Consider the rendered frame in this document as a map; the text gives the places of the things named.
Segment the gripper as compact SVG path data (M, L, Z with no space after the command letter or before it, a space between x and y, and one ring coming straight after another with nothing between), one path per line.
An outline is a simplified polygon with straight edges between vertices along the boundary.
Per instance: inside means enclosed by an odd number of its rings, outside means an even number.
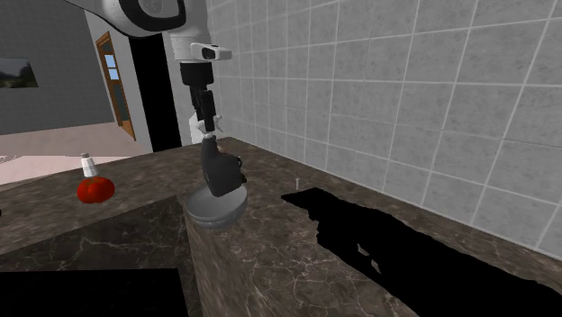
M183 84L189 86L197 121L204 121L205 130L214 132L216 110L213 92L205 90L205 86L214 83L212 63L181 63L180 73Z

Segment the white figure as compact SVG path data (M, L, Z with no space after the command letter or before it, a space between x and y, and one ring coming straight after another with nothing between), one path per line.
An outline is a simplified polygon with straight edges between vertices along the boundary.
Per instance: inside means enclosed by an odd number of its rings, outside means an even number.
M197 119L197 114L194 113L189 119L189 127L191 133L192 144L199 144L202 143L204 140L208 140L211 138L216 139L216 131L223 132L221 126L218 124L219 121L222 119L221 115L215 115L213 117L213 124L215 131L208 132L204 127L204 121Z

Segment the dark grey jug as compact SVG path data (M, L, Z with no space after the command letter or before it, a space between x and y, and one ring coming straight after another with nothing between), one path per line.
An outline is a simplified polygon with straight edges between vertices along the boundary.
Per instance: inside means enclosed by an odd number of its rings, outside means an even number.
M226 195L247 182L241 172L241 159L219 151L215 136L203 139L201 162L205 182L216 197Z

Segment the brown wooden door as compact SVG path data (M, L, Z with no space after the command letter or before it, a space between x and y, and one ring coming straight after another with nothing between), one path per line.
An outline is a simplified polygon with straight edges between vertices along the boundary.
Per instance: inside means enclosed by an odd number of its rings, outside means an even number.
M104 33L95 42L95 45L102 65L115 120L119 127L125 130L133 140L136 140L110 32Z

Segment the grey round bowl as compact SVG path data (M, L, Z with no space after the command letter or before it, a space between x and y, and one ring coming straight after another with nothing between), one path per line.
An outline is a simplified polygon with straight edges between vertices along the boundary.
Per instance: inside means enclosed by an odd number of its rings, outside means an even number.
M207 185L197 188L186 200L186 210L192 220L207 229L220 229L234 224L248 207L245 185L222 196L215 196Z

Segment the white salt shaker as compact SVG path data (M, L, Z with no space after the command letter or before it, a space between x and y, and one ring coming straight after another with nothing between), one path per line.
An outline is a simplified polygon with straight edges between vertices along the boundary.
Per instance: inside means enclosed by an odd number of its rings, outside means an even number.
M90 178L97 177L99 175L93 158L87 152L81 154L81 166L84 177Z

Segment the red tomato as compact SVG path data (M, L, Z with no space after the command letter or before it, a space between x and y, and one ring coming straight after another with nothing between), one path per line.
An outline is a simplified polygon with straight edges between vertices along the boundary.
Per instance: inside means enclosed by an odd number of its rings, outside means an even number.
M105 177L84 179L77 187L77 198L85 204L99 204L110 199L115 192L113 182Z

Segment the dark landscape wall picture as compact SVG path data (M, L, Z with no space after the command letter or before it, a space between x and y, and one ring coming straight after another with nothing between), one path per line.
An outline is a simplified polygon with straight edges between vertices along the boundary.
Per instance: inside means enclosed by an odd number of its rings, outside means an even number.
M27 58L0 58L0 88L38 87Z

